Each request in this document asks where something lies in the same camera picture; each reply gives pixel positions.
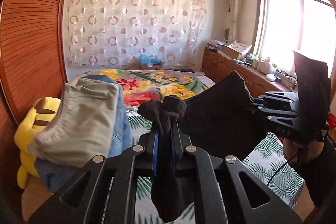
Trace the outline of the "person's right hand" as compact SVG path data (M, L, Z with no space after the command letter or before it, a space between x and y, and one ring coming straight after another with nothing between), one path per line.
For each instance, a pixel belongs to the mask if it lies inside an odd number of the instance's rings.
M314 140L307 146L298 144L287 138L283 139L283 154L288 162L299 164L300 162L319 162L325 163L328 159L328 154L324 151L325 144L329 142L327 135L323 141Z

